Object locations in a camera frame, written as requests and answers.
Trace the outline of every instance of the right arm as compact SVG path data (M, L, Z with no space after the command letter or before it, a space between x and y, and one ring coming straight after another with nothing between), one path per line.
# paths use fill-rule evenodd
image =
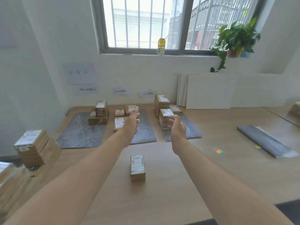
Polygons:
M181 117L171 117L173 151L219 225L293 225L273 204L213 163L186 139Z

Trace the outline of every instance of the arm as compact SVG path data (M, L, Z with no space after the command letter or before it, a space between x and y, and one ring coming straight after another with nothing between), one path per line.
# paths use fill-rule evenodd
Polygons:
M181 117L171 117L173 151L219 225L293 223L274 205L206 158L186 139Z
M45 185L5 225L80 224L122 149L137 132L138 111L136 107L121 130Z

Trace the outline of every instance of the window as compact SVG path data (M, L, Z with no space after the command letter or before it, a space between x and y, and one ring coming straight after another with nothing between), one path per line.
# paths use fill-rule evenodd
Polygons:
M91 0L99 51L209 54L219 28L248 23L261 0Z

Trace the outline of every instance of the potted plant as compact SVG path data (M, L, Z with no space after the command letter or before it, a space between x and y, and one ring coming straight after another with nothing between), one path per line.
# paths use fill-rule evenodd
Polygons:
M220 28L219 40L217 44L210 49L211 52L216 53L221 59L221 64L218 71L226 69L224 66L226 57L237 58L242 52L254 53L252 47L256 41L260 40L260 33L254 29L256 17L253 18L247 25L240 24L236 26L237 22L233 22L229 29L227 25ZM212 73L215 71L213 67L210 68Z

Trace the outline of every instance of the hand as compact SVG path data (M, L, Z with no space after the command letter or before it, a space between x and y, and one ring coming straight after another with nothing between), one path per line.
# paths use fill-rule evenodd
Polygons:
M174 153L178 155L177 149L180 148L178 147L178 144L187 140L185 125L181 121L181 117L178 115L171 115L169 122L170 125L168 125L168 128L171 130L172 148Z
M120 130L125 136L127 145L131 143L133 136L137 133L137 124L140 122L139 117L139 107L136 106Z

